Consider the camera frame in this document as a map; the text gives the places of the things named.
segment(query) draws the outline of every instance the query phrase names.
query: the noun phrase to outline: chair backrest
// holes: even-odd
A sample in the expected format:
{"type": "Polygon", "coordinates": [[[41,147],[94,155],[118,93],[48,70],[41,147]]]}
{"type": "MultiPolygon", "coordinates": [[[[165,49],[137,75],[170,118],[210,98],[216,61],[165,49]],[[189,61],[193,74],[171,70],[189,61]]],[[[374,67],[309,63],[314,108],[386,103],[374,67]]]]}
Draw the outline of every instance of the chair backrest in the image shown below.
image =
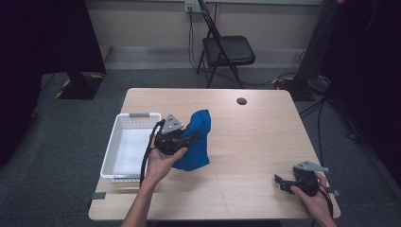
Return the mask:
{"type": "Polygon", "coordinates": [[[212,34],[213,37],[216,39],[220,38],[220,34],[218,33],[218,29],[215,26],[215,23],[212,20],[212,17],[210,16],[209,9],[206,7],[206,4],[204,3],[203,0],[198,0],[200,3],[200,11],[201,14],[203,15],[204,21],[206,22],[207,26],[209,27],[209,34],[212,34]]]}

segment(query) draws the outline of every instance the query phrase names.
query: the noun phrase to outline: chair seat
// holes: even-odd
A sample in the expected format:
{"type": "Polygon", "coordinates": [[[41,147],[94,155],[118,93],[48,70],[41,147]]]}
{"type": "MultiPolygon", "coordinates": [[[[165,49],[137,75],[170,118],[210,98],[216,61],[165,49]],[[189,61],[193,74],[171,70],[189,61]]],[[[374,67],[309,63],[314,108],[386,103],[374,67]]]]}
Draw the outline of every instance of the chair seat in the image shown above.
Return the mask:
{"type": "MultiPolygon", "coordinates": [[[[203,47],[210,67],[228,66],[227,61],[220,60],[217,62],[219,48],[214,38],[205,38],[203,47]]],[[[222,36],[220,43],[225,50],[228,58],[233,65],[246,65],[254,63],[254,53],[248,43],[248,40],[243,36],[222,36]]]]}

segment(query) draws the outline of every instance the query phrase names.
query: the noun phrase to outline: light wood tabletop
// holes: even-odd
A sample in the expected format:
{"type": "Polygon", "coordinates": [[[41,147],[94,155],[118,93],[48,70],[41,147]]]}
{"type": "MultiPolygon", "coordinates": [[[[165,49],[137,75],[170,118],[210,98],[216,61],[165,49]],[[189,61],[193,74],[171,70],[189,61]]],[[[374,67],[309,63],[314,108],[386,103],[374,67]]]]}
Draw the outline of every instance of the light wood tabletop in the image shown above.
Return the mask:
{"type": "MultiPolygon", "coordinates": [[[[210,164],[194,171],[171,169],[156,187],[148,219],[309,218],[296,196],[281,191],[274,174],[294,180],[294,165],[318,164],[295,105],[286,91],[133,88],[121,113],[174,114],[184,125],[207,109],[210,164]],[[236,101],[243,97],[246,105],[236,101]]],[[[89,217],[123,219],[136,194],[99,178],[89,217]]],[[[336,199],[334,217],[340,216],[336,199]]]]}

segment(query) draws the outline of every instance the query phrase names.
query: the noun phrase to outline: blue cloth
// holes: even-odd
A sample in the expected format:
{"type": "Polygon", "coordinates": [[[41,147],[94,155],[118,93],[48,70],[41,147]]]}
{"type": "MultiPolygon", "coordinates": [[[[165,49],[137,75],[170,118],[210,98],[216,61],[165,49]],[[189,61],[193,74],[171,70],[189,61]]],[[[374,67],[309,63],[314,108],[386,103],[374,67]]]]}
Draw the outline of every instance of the blue cloth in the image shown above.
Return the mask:
{"type": "Polygon", "coordinates": [[[181,138],[193,134],[196,134],[197,137],[191,141],[188,146],[188,151],[173,167],[185,171],[192,171],[209,164],[209,157],[207,156],[207,133],[209,133],[211,129],[209,111],[201,110],[193,113],[191,121],[186,129],[187,131],[183,133],[181,138]]]}

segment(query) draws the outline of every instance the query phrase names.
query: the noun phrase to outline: black chair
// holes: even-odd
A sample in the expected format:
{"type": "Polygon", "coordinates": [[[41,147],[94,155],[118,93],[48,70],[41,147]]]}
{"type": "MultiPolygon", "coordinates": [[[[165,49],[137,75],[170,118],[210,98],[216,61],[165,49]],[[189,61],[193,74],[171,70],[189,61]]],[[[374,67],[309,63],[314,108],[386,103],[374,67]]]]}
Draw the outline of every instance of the black chair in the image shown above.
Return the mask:
{"type": "Polygon", "coordinates": [[[243,36],[220,36],[206,4],[203,0],[198,1],[204,21],[209,27],[209,32],[207,33],[207,37],[202,40],[203,51],[200,56],[200,64],[198,65],[197,73],[199,73],[201,69],[201,64],[203,64],[204,68],[203,56],[206,55],[207,64],[213,68],[210,78],[207,77],[205,70],[207,88],[210,87],[216,69],[223,66],[230,67],[239,86],[244,88],[241,80],[239,80],[236,67],[238,65],[254,63],[255,56],[248,40],[243,36]]]}

